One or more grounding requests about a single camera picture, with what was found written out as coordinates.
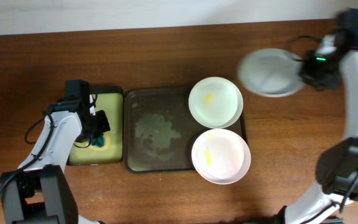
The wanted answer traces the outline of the yellow green sponge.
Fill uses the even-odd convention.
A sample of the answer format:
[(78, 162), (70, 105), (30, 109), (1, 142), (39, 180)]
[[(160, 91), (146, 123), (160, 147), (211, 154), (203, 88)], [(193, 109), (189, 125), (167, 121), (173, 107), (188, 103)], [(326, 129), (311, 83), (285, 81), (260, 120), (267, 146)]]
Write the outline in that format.
[(90, 142), (89, 148), (95, 151), (107, 151), (111, 145), (111, 138), (108, 134), (103, 134)]

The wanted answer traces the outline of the white plate with yellow streak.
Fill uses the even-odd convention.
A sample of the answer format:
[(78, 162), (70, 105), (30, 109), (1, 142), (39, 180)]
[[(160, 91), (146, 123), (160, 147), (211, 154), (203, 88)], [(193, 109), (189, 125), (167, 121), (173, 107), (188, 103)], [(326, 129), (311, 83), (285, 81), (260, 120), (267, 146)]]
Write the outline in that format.
[(282, 49), (260, 49), (246, 55), (238, 64), (237, 78), (256, 95), (279, 98), (304, 87), (298, 76), (300, 57)]

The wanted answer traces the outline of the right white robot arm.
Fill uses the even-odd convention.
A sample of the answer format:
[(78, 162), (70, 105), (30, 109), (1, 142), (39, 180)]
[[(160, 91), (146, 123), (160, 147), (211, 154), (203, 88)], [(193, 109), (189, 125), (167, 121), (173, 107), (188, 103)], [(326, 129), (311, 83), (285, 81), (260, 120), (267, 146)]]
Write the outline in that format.
[(318, 159), (313, 184), (296, 202), (284, 206), (271, 223), (332, 223), (335, 212), (358, 202), (358, 29), (336, 28), (302, 61), (301, 80), (317, 89), (344, 84), (344, 139)]

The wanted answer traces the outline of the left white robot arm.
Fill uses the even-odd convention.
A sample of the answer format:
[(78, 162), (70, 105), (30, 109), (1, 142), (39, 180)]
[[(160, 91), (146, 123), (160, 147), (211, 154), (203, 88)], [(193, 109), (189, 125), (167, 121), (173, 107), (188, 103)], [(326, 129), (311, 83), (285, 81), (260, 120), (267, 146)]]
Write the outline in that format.
[(64, 170), (75, 142), (109, 130), (95, 98), (69, 95), (44, 112), (44, 127), (31, 153), (14, 171), (0, 176), (6, 223), (90, 223), (81, 216)]

